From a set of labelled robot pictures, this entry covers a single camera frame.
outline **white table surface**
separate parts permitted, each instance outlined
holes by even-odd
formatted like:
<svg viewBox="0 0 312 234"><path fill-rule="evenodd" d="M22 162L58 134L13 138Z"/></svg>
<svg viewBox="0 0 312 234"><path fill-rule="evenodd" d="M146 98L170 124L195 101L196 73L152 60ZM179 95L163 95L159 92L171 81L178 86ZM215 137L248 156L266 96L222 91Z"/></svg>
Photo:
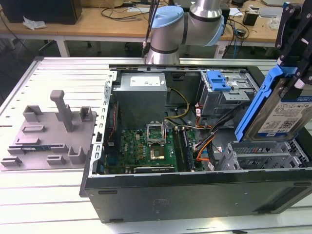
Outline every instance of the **white table surface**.
<svg viewBox="0 0 312 234"><path fill-rule="evenodd" d="M108 63L140 63L138 58L46 58L33 62L7 101L0 107L0 156L7 155L24 117L26 105L55 111L52 89L65 91L73 111L86 105L97 110L103 90L101 75ZM184 64L257 65L264 74L273 60L184 59ZM83 169L0 172L0 233L312 233L312 195L282 214L102 224L79 187Z"/></svg>

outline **green circuit board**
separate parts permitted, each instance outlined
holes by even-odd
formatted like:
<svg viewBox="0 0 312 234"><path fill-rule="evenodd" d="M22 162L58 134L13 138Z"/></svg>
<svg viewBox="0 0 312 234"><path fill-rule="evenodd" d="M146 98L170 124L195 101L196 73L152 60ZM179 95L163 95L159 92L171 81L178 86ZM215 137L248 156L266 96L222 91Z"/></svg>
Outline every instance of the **green circuit board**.
<svg viewBox="0 0 312 234"><path fill-rule="evenodd" d="M146 129L141 130L122 130L120 151L116 164L110 167L110 173L121 174L125 168L135 168L141 166L176 166L176 153L172 129L165 131L165 141L163 144L149 144L147 142ZM149 138L161 138L161 129L150 131ZM188 143L190 148L196 143L193 130L187 131Z"/></svg>

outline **gray power supply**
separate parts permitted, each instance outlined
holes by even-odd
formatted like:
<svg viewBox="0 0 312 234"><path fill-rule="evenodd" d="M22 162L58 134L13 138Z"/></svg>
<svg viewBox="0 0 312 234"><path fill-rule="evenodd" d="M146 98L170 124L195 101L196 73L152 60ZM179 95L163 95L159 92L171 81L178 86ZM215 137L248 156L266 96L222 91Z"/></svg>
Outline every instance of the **gray power supply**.
<svg viewBox="0 0 312 234"><path fill-rule="evenodd" d="M144 129L165 115L167 85L164 73L124 73L114 89L120 103L123 129Z"/></svg>

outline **workbench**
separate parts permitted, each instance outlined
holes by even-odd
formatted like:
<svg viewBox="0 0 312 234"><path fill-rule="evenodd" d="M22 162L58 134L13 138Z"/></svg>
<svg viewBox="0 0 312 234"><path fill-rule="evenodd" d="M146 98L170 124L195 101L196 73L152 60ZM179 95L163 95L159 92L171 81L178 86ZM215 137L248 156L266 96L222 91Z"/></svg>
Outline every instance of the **workbench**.
<svg viewBox="0 0 312 234"><path fill-rule="evenodd" d="M257 1L248 1L244 3L241 11L245 11L250 5L264 6ZM138 13L114 12L112 17L124 17ZM142 20L121 22L105 18L101 15L99 8L83 8L82 14L75 25L64 25L56 23L48 23L47 28L31 30L26 28L22 23L9 23L6 17L4 20L7 26L19 39L40 39L55 40L62 57L69 57L70 53L66 44L67 40L80 41L96 41L98 50L100 51L100 41L119 41L119 42L143 42L147 20L143 16L139 16ZM241 22L241 17L231 17ZM243 46L274 46L277 30L271 30L267 22L269 19L258 18L254 27L249 27L250 36L244 41ZM222 58L226 46L232 39L232 29L229 25L225 29L223 36L217 43L217 50L214 58ZM0 38L14 39L15 37L5 28L3 22L0 22Z"/></svg>
<svg viewBox="0 0 312 234"><path fill-rule="evenodd" d="M65 103L77 111L91 106L99 111L108 64L143 64L141 58L44 58L35 60L0 107L0 155L14 140L24 121L26 105L42 111L56 111L49 99L52 89L65 92ZM274 60L181 59L182 65L258 66L263 74L276 65ZM102 224L79 187L83 169L0 172L1 233L311 233L312 195L282 214L233 216L203 219Z"/></svg>

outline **hard drive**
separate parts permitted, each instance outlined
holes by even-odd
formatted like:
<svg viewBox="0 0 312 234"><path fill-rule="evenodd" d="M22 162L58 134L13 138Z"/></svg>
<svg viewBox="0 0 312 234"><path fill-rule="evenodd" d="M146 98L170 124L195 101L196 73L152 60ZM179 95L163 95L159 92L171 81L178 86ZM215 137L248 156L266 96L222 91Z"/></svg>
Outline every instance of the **hard drive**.
<svg viewBox="0 0 312 234"><path fill-rule="evenodd" d="M239 141L285 141L296 137L312 118L312 89L306 85L292 100L280 98L280 92L294 71L273 68L253 99L235 131Z"/></svg>

